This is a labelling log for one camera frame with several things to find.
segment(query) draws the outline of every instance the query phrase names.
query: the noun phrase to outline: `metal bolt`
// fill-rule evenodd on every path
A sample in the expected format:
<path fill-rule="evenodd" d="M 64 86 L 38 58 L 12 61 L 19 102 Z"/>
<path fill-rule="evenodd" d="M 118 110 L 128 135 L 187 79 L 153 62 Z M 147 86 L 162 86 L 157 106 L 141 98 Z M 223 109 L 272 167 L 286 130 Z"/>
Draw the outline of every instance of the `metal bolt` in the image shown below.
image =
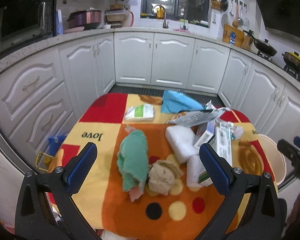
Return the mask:
<path fill-rule="evenodd" d="M 241 172 L 242 172 L 242 170 L 239 167 L 234 167 L 233 170 L 237 174 L 241 174 Z"/>
<path fill-rule="evenodd" d="M 55 173 L 60 173 L 61 171 L 63 171 L 63 168 L 61 166 L 58 166 L 54 169 Z"/>
<path fill-rule="evenodd" d="M 266 178 L 268 178 L 268 179 L 271 178 L 271 175 L 270 175 L 269 172 L 265 172 L 265 173 L 264 173 L 264 176 L 265 176 Z"/>
<path fill-rule="evenodd" d="M 29 178 L 33 175 L 33 171 L 27 171 L 26 172 L 26 177 Z"/>

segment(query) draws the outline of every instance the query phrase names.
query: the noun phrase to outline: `crumpled beige cloth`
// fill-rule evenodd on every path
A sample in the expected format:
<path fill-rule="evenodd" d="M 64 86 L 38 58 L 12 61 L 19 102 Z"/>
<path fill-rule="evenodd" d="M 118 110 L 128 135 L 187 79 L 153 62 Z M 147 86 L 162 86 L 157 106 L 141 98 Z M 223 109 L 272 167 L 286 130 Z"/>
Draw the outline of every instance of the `crumpled beige cloth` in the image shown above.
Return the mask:
<path fill-rule="evenodd" d="M 166 160 L 157 160 L 150 165 L 149 171 L 149 189 L 163 195 L 168 195 L 169 190 L 183 175 L 183 171 L 172 162 Z"/>

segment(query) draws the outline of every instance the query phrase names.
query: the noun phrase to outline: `countertop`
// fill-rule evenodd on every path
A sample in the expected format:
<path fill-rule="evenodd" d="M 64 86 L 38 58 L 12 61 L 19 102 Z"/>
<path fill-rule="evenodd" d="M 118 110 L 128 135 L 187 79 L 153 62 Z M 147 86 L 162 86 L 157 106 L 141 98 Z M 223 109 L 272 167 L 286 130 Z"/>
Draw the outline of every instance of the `countertop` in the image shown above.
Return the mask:
<path fill-rule="evenodd" d="M 17 63 L 18 61 L 36 53 L 41 50 L 47 49 L 52 46 L 56 46 L 58 44 L 61 44 L 63 42 L 72 41 L 84 37 L 89 37 L 93 35 L 99 35 L 104 33 L 117 33 L 117 32 L 152 32 L 152 33 L 166 33 L 166 34 L 174 34 L 179 36 L 185 36 L 190 38 L 195 38 L 199 40 L 209 41 L 213 42 L 231 49 L 234 49 L 244 55 L 247 55 L 248 57 L 253 58 L 254 60 L 262 63 L 263 65 L 267 66 L 268 68 L 272 69 L 279 75 L 281 75 L 284 79 L 286 79 L 288 82 L 290 82 L 295 88 L 297 88 L 300 91 L 300 82 L 298 82 L 296 79 L 294 79 L 292 76 L 290 76 L 288 73 L 286 73 L 282 68 L 278 67 L 277 65 L 257 56 L 256 54 L 249 52 L 247 50 L 232 46 L 228 43 L 224 43 L 219 40 L 215 40 L 209 37 L 205 37 L 200 34 L 196 33 L 184 33 L 184 32 L 178 32 L 173 31 L 169 29 L 159 29 L 159 28 L 149 28 L 149 27 L 125 27 L 125 28 L 115 28 L 115 29 L 97 29 L 97 30 L 89 30 L 89 31 L 83 31 L 83 32 L 76 32 L 76 33 L 68 33 L 52 38 L 48 38 L 46 40 L 42 40 L 36 43 L 33 43 L 29 46 L 23 47 L 22 49 L 19 49 L 15 52 L 12 52 L 11 54 L 7 55 L 6 57 L 2 58 L 0 60 L 0 73 L 8 69 L 13 64 Z"/>

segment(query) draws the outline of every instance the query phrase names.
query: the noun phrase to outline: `green towel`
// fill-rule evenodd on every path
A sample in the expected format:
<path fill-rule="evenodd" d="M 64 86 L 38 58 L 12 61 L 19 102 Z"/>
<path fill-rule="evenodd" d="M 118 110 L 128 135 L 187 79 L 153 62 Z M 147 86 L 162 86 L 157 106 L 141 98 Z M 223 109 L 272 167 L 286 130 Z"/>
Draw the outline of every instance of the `green towel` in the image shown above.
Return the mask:
<path fill-rule="evenodd" d="M 141 130 L 134 130 L 121 142 L 117 165 L 122 175 L 123 191 L 140 186 L 143 192 L 148 175 L 147 152 L 147 139 Z"/>

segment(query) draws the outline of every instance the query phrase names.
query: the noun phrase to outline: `colorful tablecloth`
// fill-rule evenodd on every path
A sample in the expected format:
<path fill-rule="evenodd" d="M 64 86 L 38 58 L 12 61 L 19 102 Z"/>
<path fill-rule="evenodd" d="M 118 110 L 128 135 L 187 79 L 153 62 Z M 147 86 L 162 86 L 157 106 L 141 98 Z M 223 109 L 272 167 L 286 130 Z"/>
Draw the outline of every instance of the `colorful tablecloth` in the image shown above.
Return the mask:
<path fill-rule="evenodd" d="M 143 103 L 154 105 L 154 121 L 127 122 L 125 111 Z M 87 142 L 98 148 L 98 157 L 79 193 L 72 196 L 82 215 L 93 228 L 105 228 L 118 235 L 141 240 L 194 239 L 213 217 L 224 197 L 213 185 L 203 188 L 186 186 L 186 164 L 180 165 L 165 138 L 165 122 L 172 114 L 161 114 L 161 98 L 135 94 L 110 93 L 98 98 L 73 127 L 49 172 L 65 166 Z M 258 134 L 249 120 L 238 111 L 221 117 L 244 129 L 240 140 L 232 141 L 233 166 L 246 173 L 260 175 L 272 169 L 258 141 Z M 146 187 L 140 199 L 131 203 L 122 191 L 122 177 L 116 165 L 122 140 L 128 135 L 126 124 L 142 130 L 148 140 L 149 162 L 165 159 L 176 163 L 184 175 L 177 180 L 167 196 L 151 192 Z M 240 221 L 249 199 L 246 194 L 229 230 Z"/>

